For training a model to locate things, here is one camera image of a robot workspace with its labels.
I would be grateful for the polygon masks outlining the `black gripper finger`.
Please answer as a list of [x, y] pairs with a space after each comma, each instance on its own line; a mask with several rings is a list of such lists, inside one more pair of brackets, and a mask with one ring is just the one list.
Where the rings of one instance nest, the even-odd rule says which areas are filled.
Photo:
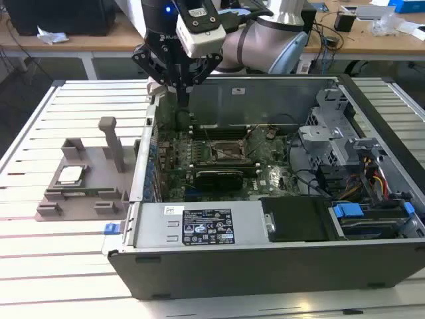
[[178, 107], [183, 107], [181, 77], [168, 44], [153, 49], [147, 43], [143, 43], [135, 48], [131, 59], [157, 83], [175, 93]]
[[200, 85], [222, 62], [220, 53], [212, 53], [199, 58], [188, 58], [183, 64], [183, 106], [187, 107], [193, 87]]

